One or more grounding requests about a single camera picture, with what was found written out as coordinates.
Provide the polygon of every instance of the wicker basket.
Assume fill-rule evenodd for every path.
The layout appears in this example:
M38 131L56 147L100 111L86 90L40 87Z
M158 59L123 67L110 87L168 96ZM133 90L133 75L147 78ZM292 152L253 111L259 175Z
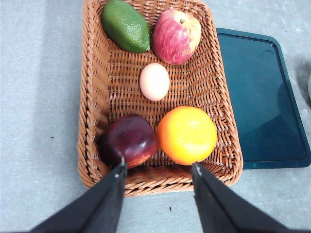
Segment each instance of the wicker basket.
M243 160L239 144L216 29L212 14L199 0L127 0L148 21L151 29L158 17L174 8L194 15L202 25L202 38L190 60L182 65L160 61L153 52L130 53L112 42L100 22L105 0L85 0L79 118L79 172L92 187L109 168L99 159L97 140L115 119L130 113L146 117L154 129L161 118L177 106L206 111L217 126L218 143L203 164L225 184L238 180ZM138 78L145 65L158 62L169 72L171 87L165 99L148 101L139 90ZM125 195L145 195L192 190L189 166L172 162L163 151L139 167L130 169Z

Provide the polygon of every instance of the green avocado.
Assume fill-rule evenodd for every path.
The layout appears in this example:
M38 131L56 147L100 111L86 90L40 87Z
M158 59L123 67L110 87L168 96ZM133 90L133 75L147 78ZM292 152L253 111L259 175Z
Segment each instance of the green avocado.
M107 35L122 49L144 52L150 49L148 22L123 0L109 0L101 17Z

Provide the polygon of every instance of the dark red apple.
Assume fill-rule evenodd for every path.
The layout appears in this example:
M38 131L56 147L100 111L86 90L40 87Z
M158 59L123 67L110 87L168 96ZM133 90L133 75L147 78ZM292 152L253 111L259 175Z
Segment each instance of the dark red apple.
M101 159L105 163L116 166L124 157L128 168L132 168L156 152L158 140L144 117L130 114L111 124L102 135L99 146Z

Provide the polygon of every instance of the gray floor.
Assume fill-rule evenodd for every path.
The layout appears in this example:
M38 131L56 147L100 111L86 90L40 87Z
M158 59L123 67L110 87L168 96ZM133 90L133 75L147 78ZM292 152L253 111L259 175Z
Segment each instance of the gray floor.
M279 41L310 143L311 2L206 3L217 27ZM1 1L1 231L29 230L86 191L76 150L81 17L81 0ZM249 170L232 189L286 226L311 229L310 177L311 166ZM126 198L118 228L201 231L193 192Z

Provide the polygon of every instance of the apple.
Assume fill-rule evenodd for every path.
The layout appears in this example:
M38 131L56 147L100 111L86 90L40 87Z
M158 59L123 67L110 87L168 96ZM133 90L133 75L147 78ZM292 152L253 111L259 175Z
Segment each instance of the apple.
M138 166L149 159L158 147L155 131L138 114L119 118L99 140L100 157L111 166L118 165L122 157L128 168Z
M201 25L192 15L174 9L163 12L155 25L153 51L164 62L177 65L187 61L201 39Z

